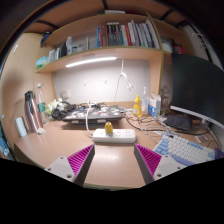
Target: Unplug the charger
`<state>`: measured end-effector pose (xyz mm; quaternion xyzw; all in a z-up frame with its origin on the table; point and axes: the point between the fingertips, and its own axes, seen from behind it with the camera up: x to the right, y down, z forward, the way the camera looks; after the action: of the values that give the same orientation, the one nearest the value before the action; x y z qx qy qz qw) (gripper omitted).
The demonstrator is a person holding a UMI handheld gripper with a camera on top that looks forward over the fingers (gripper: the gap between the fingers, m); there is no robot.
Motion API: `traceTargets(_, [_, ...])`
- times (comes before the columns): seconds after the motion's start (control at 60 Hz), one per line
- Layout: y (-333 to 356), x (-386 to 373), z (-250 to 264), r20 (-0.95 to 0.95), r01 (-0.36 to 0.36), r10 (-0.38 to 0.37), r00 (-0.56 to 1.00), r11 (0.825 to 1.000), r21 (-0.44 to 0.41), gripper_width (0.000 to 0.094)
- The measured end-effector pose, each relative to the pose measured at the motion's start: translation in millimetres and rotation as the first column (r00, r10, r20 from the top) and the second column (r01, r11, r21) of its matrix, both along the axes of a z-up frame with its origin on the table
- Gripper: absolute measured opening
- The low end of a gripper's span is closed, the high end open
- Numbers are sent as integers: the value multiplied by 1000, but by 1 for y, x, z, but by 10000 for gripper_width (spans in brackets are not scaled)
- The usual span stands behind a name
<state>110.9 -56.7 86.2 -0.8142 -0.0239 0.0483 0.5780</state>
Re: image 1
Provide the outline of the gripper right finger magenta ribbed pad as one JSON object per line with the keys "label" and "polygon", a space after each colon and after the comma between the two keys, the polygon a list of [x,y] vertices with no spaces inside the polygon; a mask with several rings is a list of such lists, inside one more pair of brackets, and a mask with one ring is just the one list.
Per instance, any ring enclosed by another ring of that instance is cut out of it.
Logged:
{"label": "gripper right finger magenta ribbed pad", "polygon": [[184,168],[184,165],[175,161],[171,156],[159,155],[139,144],[134,145],[134,155],[145,184],[152,183]]}

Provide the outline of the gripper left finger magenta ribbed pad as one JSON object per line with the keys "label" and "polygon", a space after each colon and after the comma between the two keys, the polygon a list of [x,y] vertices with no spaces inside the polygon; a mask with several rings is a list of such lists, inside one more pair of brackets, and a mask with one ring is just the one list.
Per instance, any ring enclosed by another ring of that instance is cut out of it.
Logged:
{"label": "gripper left finger magenta ribbed pad", "polygon": [[46,171],[82,186],[95,155],[95,146],[90,145],[66,157],[60,156]]}

